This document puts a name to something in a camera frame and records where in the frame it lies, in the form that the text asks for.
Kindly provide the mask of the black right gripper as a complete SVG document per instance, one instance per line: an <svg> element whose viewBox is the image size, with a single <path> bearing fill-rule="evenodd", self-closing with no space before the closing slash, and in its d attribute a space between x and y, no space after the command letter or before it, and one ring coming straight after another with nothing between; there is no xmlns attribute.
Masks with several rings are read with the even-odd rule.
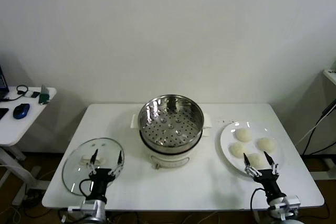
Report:
<svg viewBox="0 0 336 224"><path fill-rule="evenodd" d="M248 157L244 153L245 172L253 178L255 182L262 184L265 190L267 203L270 203L272 200L285 197L286 194L280 190L277 184L277 179L279 177L278 164L274 162L273 158L266 151L264 151L264 155L271 167L271 170L255 169L251 166Z"/></svg>

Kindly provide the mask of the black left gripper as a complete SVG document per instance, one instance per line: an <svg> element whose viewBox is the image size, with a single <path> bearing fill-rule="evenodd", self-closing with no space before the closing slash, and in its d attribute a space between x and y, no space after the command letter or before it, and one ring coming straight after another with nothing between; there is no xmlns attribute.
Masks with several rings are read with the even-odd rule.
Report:
<svg viewBox="0 0 336 224"><path fill-rule="evenodd" d="M117 165L114 169L98 168L95 165L98 149L91 156L88 169L89 178L93 182L92 190L88 200L107 200L105 194L108 184L113 181L114 176L119 176L124 166L124 153L120 151Z"/></svg>

